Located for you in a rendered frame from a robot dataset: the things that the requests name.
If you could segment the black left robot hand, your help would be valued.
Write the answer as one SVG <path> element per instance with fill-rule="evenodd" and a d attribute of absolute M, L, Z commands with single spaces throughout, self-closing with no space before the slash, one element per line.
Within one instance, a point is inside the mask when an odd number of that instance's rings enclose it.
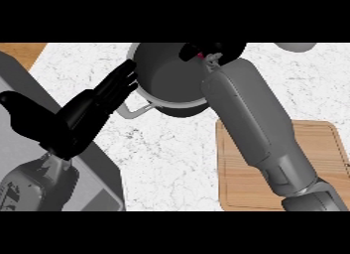
<path fill-rule="evenodd" d="M 61 159 L 69 161 L 86 150 L 110 115 L 138 88 L 135 68 L 135 61 L 126 60 L 95 89 L 80 92 L 57 113 L 20 92 L 0 92 L 14 131 Z"/>

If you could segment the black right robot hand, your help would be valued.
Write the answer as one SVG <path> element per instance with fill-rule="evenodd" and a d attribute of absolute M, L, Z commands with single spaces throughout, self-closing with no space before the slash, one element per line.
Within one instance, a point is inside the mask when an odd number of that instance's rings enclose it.
<path fill-rule="evenodd" d="M 243 54 L 247 47 L 246 43 L 228 42 L 228 43 L 187 43 L 179 52 L 179 58 L 187 62 L 197 55 L 204 57 L 209 54 L 222 54 L 219 58 L 219 65 L 225 65 L 233 62 Z"/>

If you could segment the grey metal pot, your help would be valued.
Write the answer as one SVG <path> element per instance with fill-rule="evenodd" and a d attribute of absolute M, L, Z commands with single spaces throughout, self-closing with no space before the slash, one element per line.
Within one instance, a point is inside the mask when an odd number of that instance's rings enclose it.
<path fill-rule="evenodd" d="M 157 109 L 172 117 L 191 117 L 200 114 L 209 103 L 202 92 L 206 78 L 203 60 L 194 57 L 188 62 L 179 58 L 184 43 L 134 43 L 126 57 L 137 62 L 137 92 L 148 101 L 131 111 L 126 104 L 117 108 L 125 119 L 134 119 L 150 109 Z"/>

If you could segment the wooden cutting board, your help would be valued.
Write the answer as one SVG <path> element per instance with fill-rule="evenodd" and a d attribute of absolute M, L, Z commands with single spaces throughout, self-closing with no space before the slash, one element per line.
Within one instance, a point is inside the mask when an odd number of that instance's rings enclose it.
<path fill-rule="evenodd" d="M 327 121 L 295 120 L 295 135 L 318 176 L 336 187 L 350 209 L 350 162 L 340 135 Z M 283 211 L 261 171 L 250 167 L 222 121 L 216 123 L 219 201 L 224 210 Z"/>

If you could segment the grey rounded object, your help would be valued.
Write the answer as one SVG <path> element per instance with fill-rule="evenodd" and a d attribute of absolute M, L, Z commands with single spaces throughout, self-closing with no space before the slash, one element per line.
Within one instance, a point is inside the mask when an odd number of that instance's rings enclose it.
<path fill-rule="evenodd" d="M 315 47 L 315 43 L 277 43 L 275 45 L 293 53 L 305 53 Z"/>

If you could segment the large grey appliance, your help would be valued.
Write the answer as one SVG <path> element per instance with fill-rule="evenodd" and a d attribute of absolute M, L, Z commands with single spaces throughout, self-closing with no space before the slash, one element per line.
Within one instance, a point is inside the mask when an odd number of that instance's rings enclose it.
<path fill-rule="evenodd" d="M 23 93 L 51 111 L 61 109 L 18 61 L 0 52 L 0 92 L 5 90 Z M 14 132 L 10 113 L 0 105 L 0 181 L 21 164 L 39 159 L 45 153 L 38 143 Z M 80 171 L 80 180 L 64 211 L 125 211 L 120 170 L 97 144 L 75 157 L 73 165 Z"/>

